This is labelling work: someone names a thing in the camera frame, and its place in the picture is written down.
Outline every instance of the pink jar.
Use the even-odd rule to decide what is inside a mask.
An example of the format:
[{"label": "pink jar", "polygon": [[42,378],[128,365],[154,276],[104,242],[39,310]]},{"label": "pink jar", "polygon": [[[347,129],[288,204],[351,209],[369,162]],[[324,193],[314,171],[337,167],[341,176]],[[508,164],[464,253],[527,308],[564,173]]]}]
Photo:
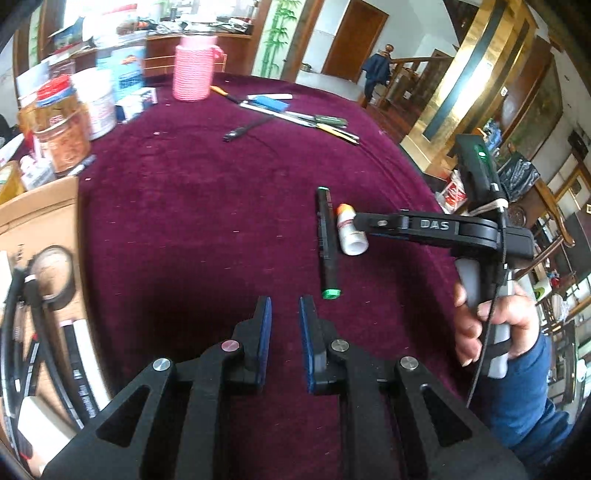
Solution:
[{"label": "pink jar", "polygon": [[217,37],[184,36],[174,59],[173,95],[177,100],[194,102],[207,98],[215,61],[224,55]]}]

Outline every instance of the white jar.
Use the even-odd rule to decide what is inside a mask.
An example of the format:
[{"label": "white jar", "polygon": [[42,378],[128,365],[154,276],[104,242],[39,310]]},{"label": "white jar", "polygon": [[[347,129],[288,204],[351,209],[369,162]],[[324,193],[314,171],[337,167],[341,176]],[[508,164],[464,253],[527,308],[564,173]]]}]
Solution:
[{"label": "white jar", "polygon": [[357,213],[351,205],[342,203],[337,209],[337,228],[340,247],[345,255],[361,255],[369,247],[365,233],[355,228],[353,219]]},{"label": "white jar", "polygon": [[111,84],[111,71],[96,67],[72,75],[78,99],[86,105],[90,116],[90,139],[109,133],[117,125],[115,97]]}]

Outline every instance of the maroon tablecloth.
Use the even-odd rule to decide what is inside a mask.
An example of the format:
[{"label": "maroon tablecloth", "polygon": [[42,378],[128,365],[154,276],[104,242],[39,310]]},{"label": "maroon tablecloth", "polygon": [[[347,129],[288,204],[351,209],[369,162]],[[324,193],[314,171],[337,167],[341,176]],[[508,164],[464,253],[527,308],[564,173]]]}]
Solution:
[{"label": "maroon tablecloth", "polygon": [[291,109],[345,117],[361,146],[273,120],[226,144],[260,114],[214,95],[197,103],[158,90],[159,104],[94,144],[80,178],[90,305],[110,376],[129,381],[153,359],[183,361],[230,336],[272,297],[267,384],[232,402],[232,471],[242,480],[336,478],[336,397],[306,394],[298,298],[347,340],[387,358],[414,355],[449,388],[463,389],[453,353],[447,252],[372,237],[340,257],[342,297],[320,297],[317,186],[335,204],[389,213],[436,210],[433,195],[394,143],[355,103],[319,90],[220,75],[237,97],[294,94]]}]

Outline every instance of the blue sleeve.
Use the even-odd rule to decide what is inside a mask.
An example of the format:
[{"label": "blue sleeve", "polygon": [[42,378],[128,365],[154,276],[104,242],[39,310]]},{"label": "blue sleeve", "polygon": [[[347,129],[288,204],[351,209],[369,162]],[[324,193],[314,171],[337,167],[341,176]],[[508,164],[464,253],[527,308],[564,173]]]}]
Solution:
[{"label": "blue sleeve", "polygon": [[548,399],[550,339],[540,335],[534,347],[509,360],[505,378],[481,378],[481,419],[530,473],[545,465],[569,435],[569,415]]}]

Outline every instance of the silver screw head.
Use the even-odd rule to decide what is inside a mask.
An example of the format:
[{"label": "silver screw head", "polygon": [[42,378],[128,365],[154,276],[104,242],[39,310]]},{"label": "silver screw head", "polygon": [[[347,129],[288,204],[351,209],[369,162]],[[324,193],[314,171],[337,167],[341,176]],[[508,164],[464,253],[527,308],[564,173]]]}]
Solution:
[{"label": "silver screw head", "polygon": [[152,368],[157,372],[164,372],[170,368],[170,360],[168,358],[158,358],[158,360],[154,360],[152,364]]},{"label": "silver screw head", "polygon": [[224,352],[235,352],[240,348],[240,343],[236,340],[226,340],[222,343],[222,350]]},{"label": "silver screw head", "polygon": [[330,344],[330,347],[335,351],[335,352],[346,352],[347,350],[349,350],[349,342],[346,340],[335,340],[334,342],[332,342]]},{"label": "silver screw head", "polygon": [[402,368],[405,370],[413,371],[418,367],[418,360],[413,356],[403,356],[400,360],[400,365],[402,365]]}]

